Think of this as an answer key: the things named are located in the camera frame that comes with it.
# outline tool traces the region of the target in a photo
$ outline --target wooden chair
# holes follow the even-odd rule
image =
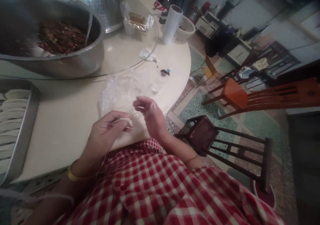
[[[207,116],[202,115],[199,117],[194,117],[187,120],[187,124],[190,122],[194,122],[194,125],[190,129],[187,134],[175,134],[176,138],[186,139],[187,142],[193,147],[196,153],[199,156],[206,157],[210,155],[217,160],[227,164],[228,166],[238,170],[239,172],[245,174],[249,178],[257,181],[259,183],[259,188],[262,192],[268,194],[269,192],[269,180],[270,180],[270,167],[271,167],[271,158],[272,158],[272,140],[270,138],[266,138],[265,140],[256,138],[244,133],[232,131],[225,128],[215,127],[212,122],[207,118]],[[223,131],[226,133],[234,134],[240,137],[244,137],[250,140],[253,140],[258,143],[262,143],[264,145],[264,151],[258,151],[256,149],[246,147],[243,145],[222,141],[220,139],[216,139],[219,131]],[[214,142],[219,142],[228,145],[227,149],[222,149],[213,146]],[[239,148],[238,153],[231,152],[231,148],[236,147]],[[209,151],[210,149],[215,149],[217,151],[229,154],[231,156],[240,158],[249,163],[255,164],[261,167],[261,174],[257,176],[252,172],[246,170],[239,165],[230,162],[229,160]],[[258,154],[262,156],[262,162],[256,161],[244,155],[244,151],[250,151],[252,153]]]
[[[234,78],[236,77],[237,79],[237,83],[238,84],[242,84],[244,82],[247,82],[251,79],[251,77],[255,76],[256,73],[252,74],[250,76],[250,78],[247,78],[247,79],[243,79],[239,76],[239,71],[245,67],[245,66],[251,66],[254,62],[256,62],[258,59],[258,56],[260,54],[260,51],[258,50],[251,50],[251,52],[249,53],[249,55],[247,56],[246,60],[244,60],[244,62],[239,66],[237,67],[236,69],[232,70],[231,72],[227,73],[226,75],[224,75],[223,77],[220,78],[220,81],[224,81],[225,79],[227,78]]]
[[[219,74],[218,74],[217,70],[215,69],[212,61],[210,60],[210,57],[208,57],[208,56],[206,56],[206,58],[204,59],[203,64],[201,65],[201,67],[198,68],[197,70],[193,71],[192,73],[190,73],[190,75],[193,74],[194,72],[200,70],[200,69],[203,70],[204,74],[207,77],[207,80],[209,80],[210,78],[216,78],[216,79],[219,78]]]
[[[261,71],[255,71],[249,75],[249,78],[241,78],[239,76],[239,71],[244,66],[251,66],[256,61],[260,60],[261,58],[266,58],[268,61],[268,70],[278,74],[283,73],[284,71],[287,71],[291,67],[297,65],[300,63],[299,60],[297,60],[293,55],[290,54],[289,50],[286,49],[283,45],[281,45],[279,42],[274,41],[271,43],[267,48],[265,48],[262,51],[253,49],[246,60],[243,62],[243,64],[236,69],[232,70],[231,72],[227,73],[223,77],[221,77],[221,81],[224,81],[227,78],[236,78],[235,80],[237,83],[242,84],[245,82],[248,82],[253,77],[259,77],[257,80],[261,78],[261,76],[264,75],[265,70]]]
[[[209,93],[221,88],[223,88],[221,95],[203,103],[206,105],[224,99],[227,102],[225,106],[231,105],[236,109],[221,116],[220,119],[249,111],[320,106],[320,84],[317,78],[308,78],[250,94],[229,78],[225,84],[212,89]]]

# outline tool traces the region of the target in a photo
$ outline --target white wall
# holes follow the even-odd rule
[[[299,11],[292,18],[296,18],[298,15],[301,17],[301,14],[305,14],[306,7],[301,9],[301,11],[304,11],[303,13]],[[315,43],[315,40],[307,36],[305,32],[290,21],[276,21],[261,33],[262,36],[267,34],[271,34],[275,40],[286,47],[301,62],[286,72],[320,59],[320,43]]]
[[[205,2],[210,2],[212,7],[222,6],[223,0],[198,0],[198,6],[202,7]],[[224,20],[231,23],[233,27],[241,27],[243,33],[249,31],[252,27],[261,27],[271,20],[273,15],[263,8],[255,0],[243,0],[241,4],[235,7]]]

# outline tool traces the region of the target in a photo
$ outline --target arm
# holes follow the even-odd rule
[[[154,100],[148,97],[137,97],[133,106],[143,113],[150,136],[156,139],[167,153],[178,157],[189,170],[205,166],[191,146],[168,132],[166,119]]]
[[[74,198],[75,202],[86,194],[94,184],[94,175],[98,172],[102,159],[109,152],[116,138],[122,131],[131,132],[131,129],[126,128],[128,125],[126,120],[112,124],[120,117],[130,118],[127,113],[112,111],[93,124],[86,147],[80,158],[71,167],[74,176],[90,177],[90,179],[74,182],[65,174],[51,192],[52,194],[69,195]],[[71,208],[71,203],[67,199],[47,198],[43,200],[25,224],[52,224],[68,208]]]

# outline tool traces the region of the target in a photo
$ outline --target dumpling wrapper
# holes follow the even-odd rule
[[[0,133],[0,145],[7,143],[15,143],[18,138],[19,129]]]
[[[0,159],[10,158],[13,153],[15,143],[0,146]]]
[[[29,98],[30,91],[24,89],[13,89],[5,94],[7,99]]]
[[[11,108],[0,112],[0,123],[9,119],[23,118],[25,111],[25,108]]]
[[[10,164],[10,158],[0,160],[0,174],[6,173]]]
[[[117,122],[121,121],[121,120],[127,120],[128,121],[128,126],[127,128],[131,128],[131,127],[134,127],[133,126],[133,123],[132,123],[132,120],[130,118],[118,118],[117,120],[115,120],[114,122],[112,122],[112,125],[116,124]]]
[[[10,119],[0,123],[0,133],[10,131],[10,130],[20,129],[22,120],[23,120],[22,118]]]
[[[7,100],[3,93],[0,93],[0,100]]]
[[[5,111],[11,108],[26,108],[28,104],[28,99],[25,98],[17,98],[17,99],[9,99],[2,103],[1,110]]]

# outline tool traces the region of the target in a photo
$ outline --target metal tray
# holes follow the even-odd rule
[[[6,93],[11,89],[25,89],[31,93],[7,172],[0,178],[0,186],[10,183],[22,172],[40,101],[40,91],[29,81],[0,80],[0,93]]]

